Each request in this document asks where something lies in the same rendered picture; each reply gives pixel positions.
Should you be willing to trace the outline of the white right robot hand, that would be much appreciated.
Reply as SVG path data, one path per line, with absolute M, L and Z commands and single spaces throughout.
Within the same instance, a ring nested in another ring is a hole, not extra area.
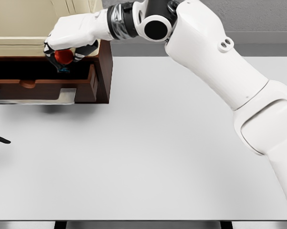
M 99 13 L 84 13 L 59 18 L 44 41 L 44 54 L 56 69 L 55 51 L 70 49 L 73 52 L 72 62 L 78 62 L 98 48 L 99 43 L 92 34 L 92 26 L 99 16 Z

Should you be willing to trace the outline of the red round switch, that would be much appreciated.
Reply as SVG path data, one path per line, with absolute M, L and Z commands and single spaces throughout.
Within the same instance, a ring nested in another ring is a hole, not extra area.
M 69 69 L 66 66 L 73 61 L 73 52 L 70 49 L 58 50 L 54 52 L 54 58 L 58 65 L 58 72 L 68 73 Z

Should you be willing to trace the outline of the brown wooden drawer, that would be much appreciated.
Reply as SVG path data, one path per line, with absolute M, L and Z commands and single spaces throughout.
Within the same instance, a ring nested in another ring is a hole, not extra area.
M 59 73 L 44 57 L 0 57 L 0 100 L 55 100 L 62 88 L 75 88 L 77 104 L 96 103 L 102 96 L 92 61 L 72 62 Z

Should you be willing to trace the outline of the cream and brown cabinet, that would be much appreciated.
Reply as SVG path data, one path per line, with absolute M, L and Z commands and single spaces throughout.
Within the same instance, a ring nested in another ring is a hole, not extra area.
M 102 0 L 0 0 L 0 57 L 46 58 L 44 40 L 59 17 L 102 8 Z M 113 69 L 110 43 L 99 41 L 98 48 L 82 60 L 92 61 L 99 77 L 102 96 L 94 104 L 107 104 Z M 55 100 L 8 99 L 0 104 L 76 104 L 75 95 L 75 88 L 62 88 Z

